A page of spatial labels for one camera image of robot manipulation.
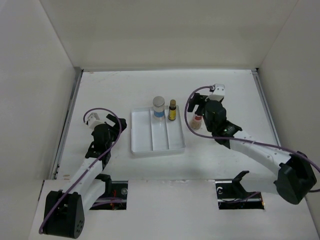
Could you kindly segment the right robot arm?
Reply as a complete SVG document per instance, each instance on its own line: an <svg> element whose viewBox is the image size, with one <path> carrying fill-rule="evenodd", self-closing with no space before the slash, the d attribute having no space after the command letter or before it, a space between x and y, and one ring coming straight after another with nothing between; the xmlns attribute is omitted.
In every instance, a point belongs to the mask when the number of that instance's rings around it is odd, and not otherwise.
<svg viewBox="0 0 320 240"><path fill-rule="evenodd" d="M314 189L317 183L314 170L320 168L314 162L300 151L256 141L227 119L227 111L221 100L193 92L184 111L195 112L203 117L210 133L208 139L246 155L271 171L275 175L271 188L288 203L297 205L307 194L318 192Z"/></svg>

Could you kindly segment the silver lid blue label jar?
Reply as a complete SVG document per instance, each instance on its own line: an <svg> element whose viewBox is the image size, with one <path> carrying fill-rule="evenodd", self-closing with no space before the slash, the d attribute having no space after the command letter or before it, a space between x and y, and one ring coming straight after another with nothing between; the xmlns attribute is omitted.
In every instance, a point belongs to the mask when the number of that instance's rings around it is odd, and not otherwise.
<svg viewBox="0 0 320 240"><path fill-rule="evenodd" d="M161 120L165 116L165 99L162 96L156 96L152 103L154 117Z"/></svg>

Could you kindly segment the gold cap yellow bottle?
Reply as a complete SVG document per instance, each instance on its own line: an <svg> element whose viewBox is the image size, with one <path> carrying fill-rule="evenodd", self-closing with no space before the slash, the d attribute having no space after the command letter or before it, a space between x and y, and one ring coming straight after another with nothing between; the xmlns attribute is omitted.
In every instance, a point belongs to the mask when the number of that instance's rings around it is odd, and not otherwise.
<svg viewBox="0 0 320 240"><path fill-rule="evenodd" d="M170 121L174 121L176 119L176 108L176 101L174 99L171 99L168 108L168 119Z"/></svg>

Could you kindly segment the white divided plastic tray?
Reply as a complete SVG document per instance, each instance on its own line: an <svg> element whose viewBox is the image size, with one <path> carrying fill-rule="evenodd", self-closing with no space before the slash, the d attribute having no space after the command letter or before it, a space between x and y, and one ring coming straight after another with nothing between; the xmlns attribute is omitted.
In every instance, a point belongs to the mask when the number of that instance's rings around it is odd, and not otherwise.
<svg viewBox="0 0 320 240"><path fill-rule="evenodd" d="M168 119L169 107L165 106L165 118L157 120L152 107L131 110L131 153L135 157L158 157L181 154L186 149L179 106L176 119Z"/></svg>

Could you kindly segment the pink cap spice bottle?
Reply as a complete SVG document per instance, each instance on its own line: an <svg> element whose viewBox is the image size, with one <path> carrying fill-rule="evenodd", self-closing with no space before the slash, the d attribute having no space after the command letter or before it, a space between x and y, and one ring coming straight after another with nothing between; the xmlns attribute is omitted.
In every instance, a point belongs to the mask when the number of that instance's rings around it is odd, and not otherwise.
<svg viewBox="0 0 320 240"><path fill-rule="evenodd" d="M190 122L190 127L193 130L199 130L202 126L202 121L203 121L203 118L201 115L194 114Z"/></svg>

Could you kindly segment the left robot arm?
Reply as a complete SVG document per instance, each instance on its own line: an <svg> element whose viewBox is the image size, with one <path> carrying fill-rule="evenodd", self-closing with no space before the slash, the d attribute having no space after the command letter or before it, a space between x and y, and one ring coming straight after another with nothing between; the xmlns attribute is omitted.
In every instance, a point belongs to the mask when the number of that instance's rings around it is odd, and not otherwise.
<svg viewBox="0 0 320 240"><path fill-rule="evenodd" d="M93 141L75 175L58 191L50 191L45 199L43 222L39 234L77 239L84 228L85 214L98 198L112 195L112 180L103 170L111 158L111 150L127 128L124 118L112 111L106 116L110 125L91 115L85 124L92 130Z"/></svg>

